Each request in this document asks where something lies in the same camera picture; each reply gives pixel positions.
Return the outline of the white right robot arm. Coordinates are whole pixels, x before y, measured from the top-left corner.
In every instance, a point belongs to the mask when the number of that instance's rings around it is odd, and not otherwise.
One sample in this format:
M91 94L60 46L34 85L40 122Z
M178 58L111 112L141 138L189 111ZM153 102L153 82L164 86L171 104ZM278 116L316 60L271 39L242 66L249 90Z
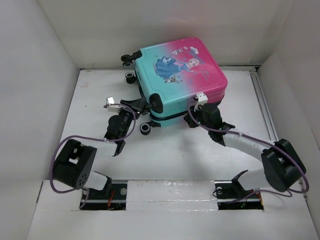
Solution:
M268 187L279 193L293 192L292 185L300 179L304 180L305 188L298 193L309 190L306 167L288 140L267 141L241 133L234 125L222 120L214 103L188 102L184 119L190 128L206 130L215 143L236 149L261 163L260 169L245 169L229 180L228 186L235 196L243 197L250 191Z

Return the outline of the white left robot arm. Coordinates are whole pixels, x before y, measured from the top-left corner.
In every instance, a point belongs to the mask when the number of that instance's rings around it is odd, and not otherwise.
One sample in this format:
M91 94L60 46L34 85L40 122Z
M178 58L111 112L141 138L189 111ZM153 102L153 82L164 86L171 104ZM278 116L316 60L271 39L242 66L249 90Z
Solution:
M98 149L83 145L79 139L111 144L115 147L112 156L117 156L126 144L125 139L134 132L137 119L147 109L147 105L145 97L121 100L119 103L108 97L103 107L117 114L109 118L103 138L71 135L63 139L54 150L49 167L51 189L58 194L84 189Z

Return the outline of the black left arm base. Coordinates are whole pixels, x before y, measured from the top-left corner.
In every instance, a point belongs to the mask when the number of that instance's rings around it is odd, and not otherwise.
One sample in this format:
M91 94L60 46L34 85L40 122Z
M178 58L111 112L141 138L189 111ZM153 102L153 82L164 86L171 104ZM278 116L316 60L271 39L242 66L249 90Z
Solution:
M102 190L83 189L79 209L84 211L125 211L128 181L112 180L107 177Z

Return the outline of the pink teal kids suitcase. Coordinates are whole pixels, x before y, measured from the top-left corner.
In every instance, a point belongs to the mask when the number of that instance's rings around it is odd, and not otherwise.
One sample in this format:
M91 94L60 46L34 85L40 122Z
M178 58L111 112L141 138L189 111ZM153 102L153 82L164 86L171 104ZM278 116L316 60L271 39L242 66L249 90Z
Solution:
M228 80L205 44L197 37L142 47L121 56L128 84L137 83L150 120L140 125L148 135L152 128L176 124L188 112L188 101L205 94L208 103L219 104Z

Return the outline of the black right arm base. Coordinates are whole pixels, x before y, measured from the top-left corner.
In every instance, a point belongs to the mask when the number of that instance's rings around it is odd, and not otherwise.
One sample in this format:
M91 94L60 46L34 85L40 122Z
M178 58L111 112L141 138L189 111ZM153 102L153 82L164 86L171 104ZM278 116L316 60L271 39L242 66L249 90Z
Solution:
M218 210L263 210L263 201L260 193L253 189L245 190L239 183L239 178L248 170L237 174L231 180L218 180L214 182L215 189L212 196L217 199Z

